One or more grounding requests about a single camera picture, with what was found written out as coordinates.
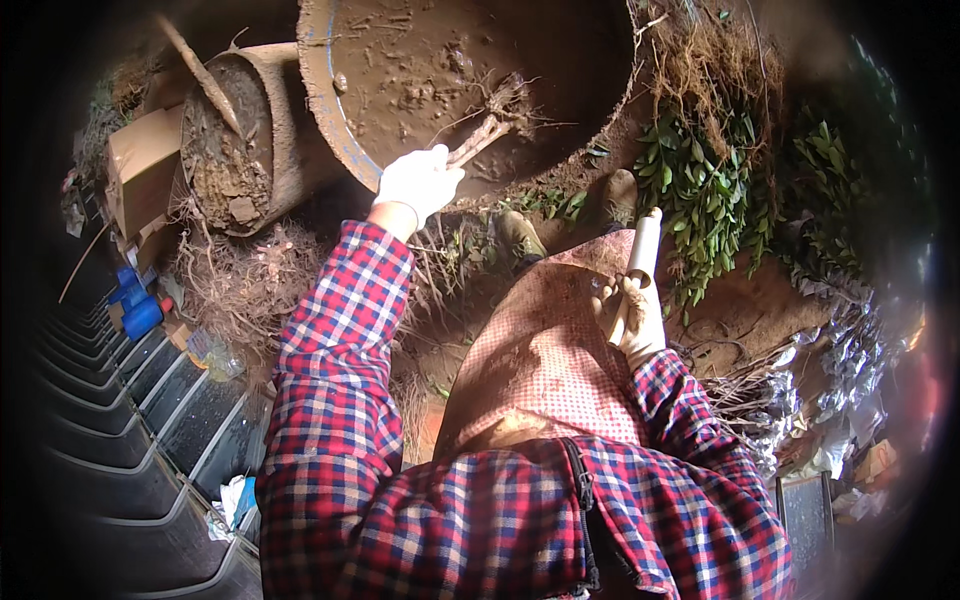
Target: work boot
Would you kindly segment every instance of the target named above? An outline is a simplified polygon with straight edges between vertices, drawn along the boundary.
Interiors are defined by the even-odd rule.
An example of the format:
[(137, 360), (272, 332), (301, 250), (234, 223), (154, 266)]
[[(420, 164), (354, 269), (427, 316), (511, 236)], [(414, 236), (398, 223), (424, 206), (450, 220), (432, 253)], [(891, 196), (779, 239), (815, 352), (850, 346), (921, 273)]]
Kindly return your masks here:
[(545, 258), (546, 248), (540, 242), (537, 231), (530, 221), (515, 210), (500, 215), (500, 235), (515, 253), (522, 257)]
[(603, 190), (604, 207), (612, 222), (616, 221), (625, 228), (634, 223), (636, 217), (636, 178), (626, 169), (617, 169), (607, 178)]

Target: muddy bucket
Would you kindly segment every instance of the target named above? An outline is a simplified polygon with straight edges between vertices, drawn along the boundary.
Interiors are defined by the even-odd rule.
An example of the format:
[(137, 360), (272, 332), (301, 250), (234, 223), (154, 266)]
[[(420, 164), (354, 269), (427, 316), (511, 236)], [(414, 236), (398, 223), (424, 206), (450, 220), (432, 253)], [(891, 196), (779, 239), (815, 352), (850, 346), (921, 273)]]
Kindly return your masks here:
[(478, 197), (560, 163), (606, 127), (635, 73), (627, 3), (463, 0), (390, 9), (302, 0), (300, 72), (333, 153), (370, 190), (382, 167), (432, 143), (459, 146), (511, 71), (538, 107), (531, 141), (509, 134), (466, 166)]
[(231, 47), (206, 68), (227, 95), (240, 139), (199, 86), (184, 102), (180, 156), (207, 221), (256, 233), (345, 173), (306, 111), (295, 42)]

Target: muddy water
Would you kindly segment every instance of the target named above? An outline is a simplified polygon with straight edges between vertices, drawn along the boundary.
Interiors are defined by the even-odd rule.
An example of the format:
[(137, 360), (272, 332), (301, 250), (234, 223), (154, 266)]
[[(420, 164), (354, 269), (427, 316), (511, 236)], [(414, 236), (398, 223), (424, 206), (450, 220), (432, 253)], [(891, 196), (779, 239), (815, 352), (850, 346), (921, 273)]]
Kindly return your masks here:
[(431, 142), (452, 150), (479, 125), (482, 116), (454, 123), (483, 106), (485, 88), (514, 70), (537, 78), (534, 140), (508, 135), (466, 166), (461, 193), (483, 193), (558, 162), (600, 129), (630, 73), (626, 19), (613, 1), (345, 0), (333, 70), (346, 79), (351, 131), (380, 166)]

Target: plaid shirt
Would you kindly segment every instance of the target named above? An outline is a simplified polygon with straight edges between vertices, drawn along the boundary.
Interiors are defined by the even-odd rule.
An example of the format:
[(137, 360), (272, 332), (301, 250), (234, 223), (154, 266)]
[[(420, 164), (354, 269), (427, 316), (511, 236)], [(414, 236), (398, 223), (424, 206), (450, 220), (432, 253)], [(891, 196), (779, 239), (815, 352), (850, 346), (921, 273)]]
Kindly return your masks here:
[(650, 447), (541, 439), (400, 471), (387, 380), (412, 267), (347, 221), (286, 326), (256, 482), (268, 597), (584, 597), (598, 544), (620, 559), (605, 568), (669, 597), (783, 595), (763, 482), (671, 350), (634, 374)]

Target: work glove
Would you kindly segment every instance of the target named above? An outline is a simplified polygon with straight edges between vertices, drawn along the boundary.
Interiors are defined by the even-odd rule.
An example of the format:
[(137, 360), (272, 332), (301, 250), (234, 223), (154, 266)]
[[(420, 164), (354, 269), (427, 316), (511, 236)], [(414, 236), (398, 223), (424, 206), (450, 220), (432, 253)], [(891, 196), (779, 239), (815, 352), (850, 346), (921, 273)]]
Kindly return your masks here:
[(639, 369), (655, 352), (666, 349), (657, 284), (650, 281), (646, 287), (640, 286), (640, 279), (617, 275), (590, 298), (593, 316), (605, 338), (610, 334), (620, 302), (626, 299), (623, 337), (616, 346), (626, 356), (631, 371)]
[(373, 206), (406, 204), (417, 213), (417, 231), (423, 229), (427, 217), (450, 204), (457, 183), (464, 178), (463, 169), (446, 168), (449, 154), (444, 144), (437, 144), (431, 150), (416, 150), (392, 162), (380, 176)]

